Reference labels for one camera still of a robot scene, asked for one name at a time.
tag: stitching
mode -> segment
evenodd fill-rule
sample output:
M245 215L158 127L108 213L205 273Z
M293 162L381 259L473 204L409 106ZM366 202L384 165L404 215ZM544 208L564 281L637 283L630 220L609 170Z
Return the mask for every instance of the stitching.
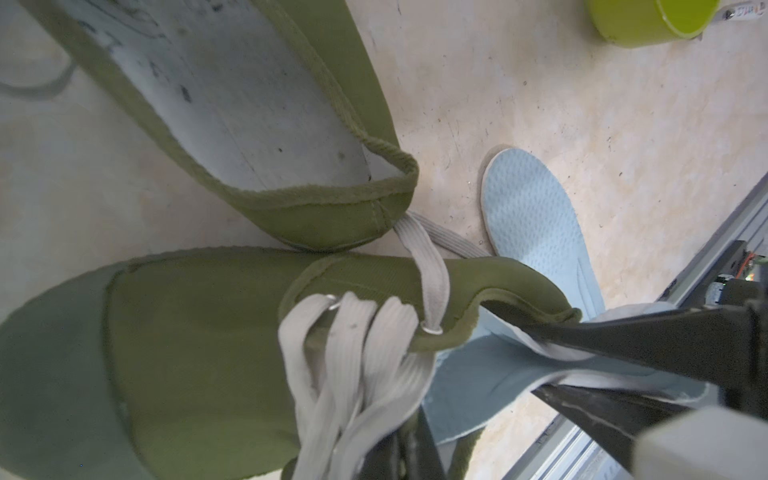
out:
M376 229L380 230L381 227L379 227L379 218L376 215L376 206L374 205L373 202L370 202L369 205L371 206L371 214L372 214L372 217L373 217L373 223L376 224Z
M392 295L391 293L387 293L384 290L378 290L378 289L373 288L373 287L368 286L368 285L362 285L361 283L347 282L345 280L338 280L338 279L335 279L335 278L323 278L323 279L319 279L318 281L320 281L320 280L328 282L328 283L337 283L337 284L343 285L343 286L354 286L355 288L359 288L361 290L368 290L369 292L379 293L379 294L381 294L383 296L391 296Z
M376 211L382 218L382 222L384 222L384 230L389 230L392 228L392 221L387 217L387 215L384 214L384 209L382 208L382 203L378 200L374 200L372 202L374 205L376 205Z
M399 217L399 215L397 215L397 216L392 215L392 212L389 211L389 208L385 207L384 204L381 202L381 200L383 198L385 198L385 197L382 197L381 199L378 199L376 201L376 204L379 205L379 209L382 212L382 217L384 217L384 221L385 221L385 224L387 226L387 229L390 229L390 228L392 228L392 226L394 225L394 223L396 221L396 220L393 221L393 218Z
M269 210L280 210L280 209L283 209L283 208L325 207L325 206L329 206L329 205L334 205L334 206L338 205L340 207L352 207L352 206L356 206L356 205L360 205L360 204L365 204L365 203L368 203L368 202L371 202L371 201L381 201L381 200L389 198L389 197L394 197L395 195L412 195L412 194L413 194L413 192L411 190L404 190L404 191L392 192L392 193L387 194L387 195L382 195L381 197L378 197L376 199L362 199L362 200L353 201L353 202L339 202L339 203L337 203L337 202L333 202L331 200L331 201L328 201L328 202L308 202L308 203L305 203L305 204L284 204L284 205L276 205L276 206L275 205L268 205L268 206L264 206L264 207L255 207L254 205L251 205L247 201L243 201L241 199L232 199L231 203L237 205L238 207L245 207L245 208L248 208L250 210L263 212L263 211L269 211Z
M286 290L279 306L277 307L277 314L280 318L280 321L282 321L285 315L288 314L289 310L298 303L299 298L310 283L312 283L319 276L322 276L330 267L354 256L355 255L353 254L343 253L322 257L304 269L304 271L300 273L299 276L288 286L288 289ZM317 268L318 263L319 271L311 271L313 267ZM307 273L307 271L309 271L307 274L308 278L305 279L304 275Z
M377 233L373 237L367 237L367 238L364 238L362 240L357 240L357 241L349 242L349 243L343 243L341 245L331 245L331 246L328 246L328 247L317 248L317 247L311 247L309 245L304 245L303 243L293 242L292 240L288 240L287 238L283 238L283 237L281 237L279 235L276 235L274 233L271 233L271 232L267 232L267 233L269 235L271 235L272 237L275 237L279 241L281 241L281 242L283 242L286 245L289 245L291 247L296 247L296 248L300 248L302 250L308 250L308 251L311 251L311 252L321 252L321 253L323 253L323 252L325 252L325 253L332 253L332 252L335 252L335 251L337 251L339 249L349 249L349 248L359 247L360 245L363 245L365 243L368 243L368 242L371 242L373 240L376 240L377 238L380 238L384 234L383 232L382 233Z

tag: metal eyelet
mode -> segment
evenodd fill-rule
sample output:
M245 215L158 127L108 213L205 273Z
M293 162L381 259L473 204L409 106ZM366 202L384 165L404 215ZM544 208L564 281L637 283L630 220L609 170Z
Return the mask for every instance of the metal eyelet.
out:
M331 305L327 308L329 312L332 312L341 306L341 299L338 296L326 295L326 297L333 301L333 303L331 303Z
M433 329L426 324L425 320L423 320L419 325L422 327L422 330L430 335L442 335L442 327L440 325L438 325L436 329Z

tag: light blue insole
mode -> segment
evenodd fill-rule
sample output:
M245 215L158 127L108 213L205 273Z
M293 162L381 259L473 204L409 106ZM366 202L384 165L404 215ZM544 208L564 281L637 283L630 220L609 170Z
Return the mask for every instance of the light blue insole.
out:
M498 255L544 274L581 309L583 320L605 311L571 201L536 157L518 149L498 154L485 171L482 209ZM481 428L521 394L549 382L651 392L679 401L706 392L702 382L620 360L566 361L539 355L481 308L470 341L439 356L424 400L435 441L448 442Z

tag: cable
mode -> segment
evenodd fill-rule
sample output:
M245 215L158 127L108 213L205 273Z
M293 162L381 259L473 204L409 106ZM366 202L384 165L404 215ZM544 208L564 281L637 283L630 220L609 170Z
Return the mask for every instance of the cable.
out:
M736 278L740 278L741 274L744 273L744 269L746 268L746 265L755 257L755 253L752 252L749 255L746 256L746 259L744 260L744 263L741 264L739 267L739 273L736 274Z
M70 58L69 64L59 76L49 82L32 87L17 87L0 82L0 94L22 100L48 100L64 91L77 66L78 64Z

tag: shoe insole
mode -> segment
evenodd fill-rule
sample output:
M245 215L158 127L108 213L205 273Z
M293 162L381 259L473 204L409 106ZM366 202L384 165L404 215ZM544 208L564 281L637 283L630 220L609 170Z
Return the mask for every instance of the shoe insole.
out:
M584 320L605 311L571 200L539 159L517 148L496 155L485 169L481 202L498 255L546 276Z
M260 191L369 181L363 147L250 0L58 4L223 183Z
M508 149L494 157L483 179L482 209L496 252L544 274L581 309L582 321L670 308L650 304L605 312L571 201L557 178L527 152ZM439 357L424 401L435 441L449 442L485 426L545 383L651 392L677 402L699 399L707 388L683 376L539 343L481 307L469 342Z

